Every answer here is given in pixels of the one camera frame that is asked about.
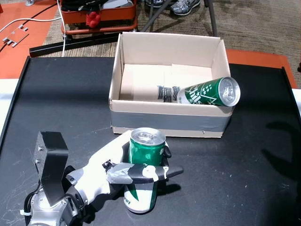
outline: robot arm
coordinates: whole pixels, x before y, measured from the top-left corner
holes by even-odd
[[[29,209],[24,208],[26,225],[69,226],[75,217],[85,214],[84,207],[93,202],[96,196],[111,194],[112,184],[150,183],[165,180],[183,172],[181,167],[169,167],[166,158],[163,161],[164,166],[156,167],[122,162],[123,146],[129,142],[130,134],[131,131],[127,131],[112,140],[93,154],[86,166],[63,176],[63,172],[59,172],[59,169],[65,168],[67,160],[64,151],[66,145],[62,145],[64,144],[63,138],[60,133],[59,136],[54,132],[39,133],[35,157],[39,157],[36,165],[41,186],[32,197],[27,198],[28,203],[24,204],[24,207],[29,206]],[[168,147],[165,157],[171,157]],[[52,171],[49,169],[49,161],[56,162],[55,167],[50,164]],[[68,189],[62,187],[62,180],[69,182]]]

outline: gray duct tape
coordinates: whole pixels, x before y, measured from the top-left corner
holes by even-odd
[[[131,163],[120,163],[109,169],[107,172],[107,180],[110,184],[128,185],[133,182],[132,178],[127,174],[128,170],[133,166]]]
[[[111,111],[114,127],[224,132],[230,117],[129,113]]]

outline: open cardboard box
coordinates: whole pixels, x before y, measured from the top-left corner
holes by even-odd
[[[230,69],[220,38],[124,32],[109,94],[113,132],[152,127],[170,137],[221,137],[232,107],[158,102],[153,87],[161,77],[164,85],[184,88],[225,76]]]

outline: shoe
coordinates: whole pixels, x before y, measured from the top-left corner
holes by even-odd
[[[191,12],[192,8],[199,4],[200,0],[178,0],[170,9],[176,15],[185,16]]]
[[[151,6],[151,0],[144,0],[147,6]],[[163,5],[163,0],[154,0],[154,8],[160,8]]]

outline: green and white can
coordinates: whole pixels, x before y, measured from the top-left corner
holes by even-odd
[[[232,107],[240,99],[238,83],[231,77],[207,81],[181,89],[177,102],[181,104],[220,105]]]
[[[137,128],[131,133],[128,162],[160,166],[165,135],[157,129]],[[125,186],[124,204],[134,213],[150,211],[156,202],[157,182]]]

